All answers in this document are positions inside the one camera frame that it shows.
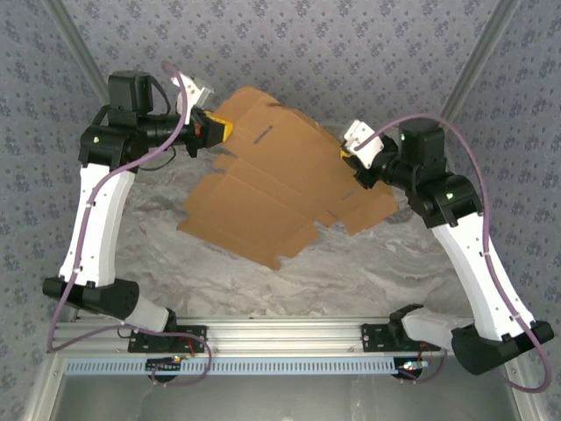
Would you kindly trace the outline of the left small circuit board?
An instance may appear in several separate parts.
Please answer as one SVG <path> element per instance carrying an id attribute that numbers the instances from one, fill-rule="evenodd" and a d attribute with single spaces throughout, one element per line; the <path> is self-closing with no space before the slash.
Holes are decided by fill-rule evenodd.
<path id="1" fill-rule="evenodd" d="M 182 358 L 180 356 L 150 358 L 146 360 L 146 372 L 178 372 L 181 369 Z"/>

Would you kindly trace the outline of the left aluminium frame post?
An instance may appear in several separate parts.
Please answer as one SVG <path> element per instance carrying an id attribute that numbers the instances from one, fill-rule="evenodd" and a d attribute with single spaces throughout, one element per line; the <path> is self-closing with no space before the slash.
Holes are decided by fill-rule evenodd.
<path id="1" fill-rule="evenodd" d="M 62 0 L 40 0 L 40 2 L 54 21 L 61 37 L 78 62 L 84 77 L 101 104 L 107 104 L 109 102 L 109 91 L 106 80 L 96 65 L 94 57 L 82 38 L 79 28 L 69 14 L 67 7 Z"/>

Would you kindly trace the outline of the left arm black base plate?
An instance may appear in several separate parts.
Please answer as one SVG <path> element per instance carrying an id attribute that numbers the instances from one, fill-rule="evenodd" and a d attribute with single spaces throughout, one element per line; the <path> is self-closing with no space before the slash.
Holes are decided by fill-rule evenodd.
<path id="1" fill-rule="evenodd" d="M 180 337 L 156 336 L 143 332 L 131 332 L 129 353 L 205 353 L 201 341 L 207 340 L 206 325 L 178 325 Z"/>

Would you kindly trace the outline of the grey metal lower panel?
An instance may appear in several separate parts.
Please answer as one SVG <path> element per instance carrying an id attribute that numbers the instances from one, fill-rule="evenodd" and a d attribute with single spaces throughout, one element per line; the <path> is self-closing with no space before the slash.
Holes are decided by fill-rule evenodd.
<path id="1" fill-rule="evenodd" d="M 211 375 L 160 388 L 132 360 L 54 357 L 22 421 L 550 421 L 540 398 L 454 359 L 428 382 L 390 375 Z"/>

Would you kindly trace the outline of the brown cardboard paper box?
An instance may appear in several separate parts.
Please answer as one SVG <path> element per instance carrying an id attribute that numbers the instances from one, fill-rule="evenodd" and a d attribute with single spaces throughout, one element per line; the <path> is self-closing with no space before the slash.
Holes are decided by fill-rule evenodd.
<path id="1" fill-rule="evenodd" d="M 339 141 L 301 111 L 246 86 L 215 115 L 233 125 L 227 152 L 188 195 L 178 231 L 278 270 L 317 224 L 342 223 L 352 236 L 397 212 L 391 188 L 361 188 Z"/>

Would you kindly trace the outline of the right aluminium frame post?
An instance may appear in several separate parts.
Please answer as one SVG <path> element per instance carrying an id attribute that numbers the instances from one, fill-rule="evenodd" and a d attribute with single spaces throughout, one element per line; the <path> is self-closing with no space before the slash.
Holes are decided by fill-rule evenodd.
<path id="1" fill-rule="evenodd" d="M 461 112 L 466 98 L 521 3 L 522 0 L 497 0 L 468 60 L 462 67 L 462 71 L 444 103 L 441 110 L 441 116 L 444 119 L 452 121 Z"/>

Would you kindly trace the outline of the aluminium frame post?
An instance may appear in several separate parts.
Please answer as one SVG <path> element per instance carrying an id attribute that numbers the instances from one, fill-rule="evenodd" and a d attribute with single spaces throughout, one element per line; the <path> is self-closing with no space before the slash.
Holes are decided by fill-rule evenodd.
<path id="1" fill-rule="evenodd" d="M 468 60 L 462 67 L 462 71 L 444 103 L 441 110 L 441 116 L 444 119 L 452 121 L 461 112 L 466 98 L 521 3 L 522 0 L 497 0 Z"/>
<path id="2" fill-rule="evenodd" d="M 82 38 L 79 28 L 69 14 L 67 7 L 62 0 L 40 0 L 40 2 L 54 21 L 61 37 L 78 62 L 84 77 L 101 104 L 107 104 L 109 102 L 109 91 L 106 80 L 96 65 L 94 57 Z"/>

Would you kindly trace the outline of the small circuit board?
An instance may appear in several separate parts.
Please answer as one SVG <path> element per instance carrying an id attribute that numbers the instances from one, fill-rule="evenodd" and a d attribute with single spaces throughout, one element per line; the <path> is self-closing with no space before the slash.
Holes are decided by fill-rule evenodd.
<path id="1" fill-rule="evenodd" d="M 150 358 L 146 360 L 146 372 L 178 372 L 181 369 L 182 358 L 180 356 Z"/>
<path id="2" fill-rule="evenodd" d="M 409 358 L 395 358 L 395 368 L 397 378 L 416 380 L 420 377 L 423 370 L 429 366 L 426 360 L 412 360 Z"/>

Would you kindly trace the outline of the right small circuit board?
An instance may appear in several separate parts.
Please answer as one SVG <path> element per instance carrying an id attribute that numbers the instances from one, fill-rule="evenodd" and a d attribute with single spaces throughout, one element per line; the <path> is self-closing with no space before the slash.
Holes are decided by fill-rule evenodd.
<path id="1" fill-rule="evenodd" d="M 423 370 L 429 366 L 426 360 L 412 360 L 409 358 L 395 358 L 395 368 L 397 378 L 416 380 L 420 377 Z"/>

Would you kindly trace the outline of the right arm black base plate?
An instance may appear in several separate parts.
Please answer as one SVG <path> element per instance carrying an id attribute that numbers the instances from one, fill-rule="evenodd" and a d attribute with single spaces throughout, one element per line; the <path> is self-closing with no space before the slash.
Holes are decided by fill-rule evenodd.
<path id="1" fill-rule="evenodd" d="M 411 339 L 399 325 L 363 324 L 360 326 L 361 343 L 365 353 L 419 352 L 422 342 Z"/>

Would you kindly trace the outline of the aluminium mounting rail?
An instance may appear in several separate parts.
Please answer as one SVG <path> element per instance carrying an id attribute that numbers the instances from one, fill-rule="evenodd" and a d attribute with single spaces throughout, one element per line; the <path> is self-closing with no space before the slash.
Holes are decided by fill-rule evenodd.
<path id="1" fill-rule="evenodd" d="M 184 317 L 180 325 L 205 325 L 207 343 L 217 357 L 351 356 L 363 353 L 362 325 L 385 325 L 387 318 L 359 317 Z M 53 343 L 60 346 L 83 334 L 104 329 L 64 349 L 72 355 L 127 352 L 130 331 L 117 333 L 113 319 L 80 313 L 58 323 Z"/>

